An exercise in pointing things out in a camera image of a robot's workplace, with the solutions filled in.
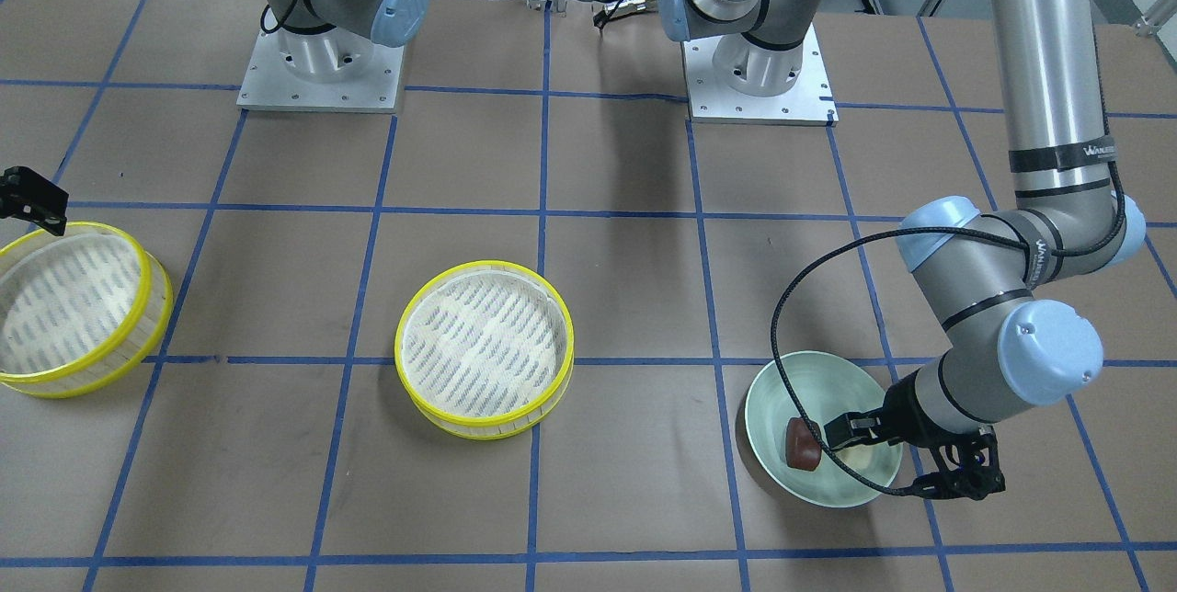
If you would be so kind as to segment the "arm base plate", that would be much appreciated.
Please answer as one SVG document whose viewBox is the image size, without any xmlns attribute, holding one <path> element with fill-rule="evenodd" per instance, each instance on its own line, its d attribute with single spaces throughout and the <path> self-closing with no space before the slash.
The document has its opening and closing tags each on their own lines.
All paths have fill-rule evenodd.
<svg viewBox="0 0 1177 592">
<path fill-rule="evenodd" d="M 840 122 L 816 28 L 800 46 L 769 51 L 739 34 L 681 42 L 681 68 L 694 124 Z"/>
<path fill-rule="evenodd" d="M 237 97 L 248 111 L 395 114 L 407 44 L 379 46 L 347 29 L 260 31 Z"/>
</svg>

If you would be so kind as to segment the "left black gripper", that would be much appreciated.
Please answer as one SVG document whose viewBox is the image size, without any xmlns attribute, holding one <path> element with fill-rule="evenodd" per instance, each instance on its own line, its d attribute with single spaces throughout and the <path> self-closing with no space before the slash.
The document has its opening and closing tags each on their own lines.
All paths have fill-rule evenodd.
<svg viewBox="0 0 1177 592">
<path fill-rule="evenodd" d="M 925 448 L 936 471 L 918 475 L 907 486 L 892 488 L 872 483 L 837 457 L 858 446 L 909 444 Z M 887 388 L 882 406 L 867 412 L 850 411 L 824 426 L 824 454 L 856 483 L 883 495 L 916 495 L 923 499 L 984 499 L 1005 490 L 998 441 L 992 425 L 967 426 L 950 432 L 933 423 L 917 401 L 913 377 Z"/>
</svg>

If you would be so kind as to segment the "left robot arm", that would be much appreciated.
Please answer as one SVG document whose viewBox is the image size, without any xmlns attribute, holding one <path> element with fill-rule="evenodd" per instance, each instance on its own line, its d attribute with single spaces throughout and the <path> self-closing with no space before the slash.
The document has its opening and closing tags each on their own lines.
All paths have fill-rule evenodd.
<svg viewBox="0 0 1177 592">
<path fill-rule="evenodd" d="M 834 394 L 812 417 L 783 355 L 791 411 L 769 417 L 782 487 L 837 468 L 875 495 L 982 500 L 1005 490 L 995 426 L 1100 374 L 1085 317 L 1035 288 L 1126 261 L 1148 224 L 1123 189 L 1088 0 L 991 0 L 1015 180 L 1012 209 L 945 197 L 883 232 L 951 342 L 872 410 Z"/>
</svg>

